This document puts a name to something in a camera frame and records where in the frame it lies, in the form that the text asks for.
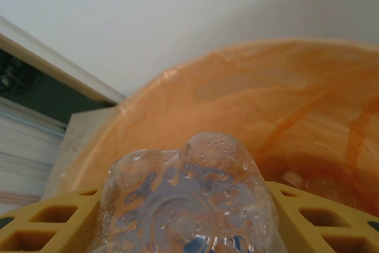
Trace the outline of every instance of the orange plastic bag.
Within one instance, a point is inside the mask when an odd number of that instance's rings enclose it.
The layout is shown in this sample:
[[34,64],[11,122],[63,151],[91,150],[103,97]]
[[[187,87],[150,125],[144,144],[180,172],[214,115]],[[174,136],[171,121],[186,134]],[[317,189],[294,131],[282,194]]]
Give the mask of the orange plastic bag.
[[62,175],[56,194],[99,184],[138,149],[176,149],[230,133],[266,180],[332,176],[379,205],[379,47],[286,39],[216,50],[164,71],[126,99]]

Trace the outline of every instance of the plastic water bottle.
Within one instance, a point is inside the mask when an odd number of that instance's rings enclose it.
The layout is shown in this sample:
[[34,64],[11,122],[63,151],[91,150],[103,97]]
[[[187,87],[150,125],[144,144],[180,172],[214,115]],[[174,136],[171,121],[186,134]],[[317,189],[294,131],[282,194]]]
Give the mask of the plastic water bottle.
[[88,252],[287,252],[277,213],[242,143],[201,133],[181,150],[117,161]]

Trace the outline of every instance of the orange trash bag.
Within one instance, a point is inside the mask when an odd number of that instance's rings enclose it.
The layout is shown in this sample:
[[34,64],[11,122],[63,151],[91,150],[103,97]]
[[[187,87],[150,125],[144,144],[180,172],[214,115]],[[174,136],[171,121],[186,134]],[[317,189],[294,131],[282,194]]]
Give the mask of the orange trash bag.
[[379,47],[342,40],[240,44],[168,69],[119,104],[55,194],[105,182],[138,149],[199,132],[240,139],[267,181],[379,213]]

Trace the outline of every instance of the white wall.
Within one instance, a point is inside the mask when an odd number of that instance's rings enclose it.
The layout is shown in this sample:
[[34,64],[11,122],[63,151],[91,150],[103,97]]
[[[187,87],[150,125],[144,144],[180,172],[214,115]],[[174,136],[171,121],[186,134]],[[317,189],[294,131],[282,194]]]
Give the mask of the white wall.
[[[169,66],[239,41],[320,36],[379,43],[379,0],[0,0],[0,17],[31,36],[24,42],[30,49],[45,44],[65,57],[51,59],[60,68],[123,95]],[[110,96],[121,100],[119,93]]]

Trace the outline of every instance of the trash can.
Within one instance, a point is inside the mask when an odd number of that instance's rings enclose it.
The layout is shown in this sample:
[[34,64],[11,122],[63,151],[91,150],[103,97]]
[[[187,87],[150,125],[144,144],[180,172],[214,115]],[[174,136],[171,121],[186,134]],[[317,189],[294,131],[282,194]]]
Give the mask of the trash can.
[[180,148],[199,132],[229,133],[268,181],[333,175],[379,205],[379,47],[275,39],[215,50],[162,72],[117,114],[59,180],[56,194],[104,182],[138,149]]

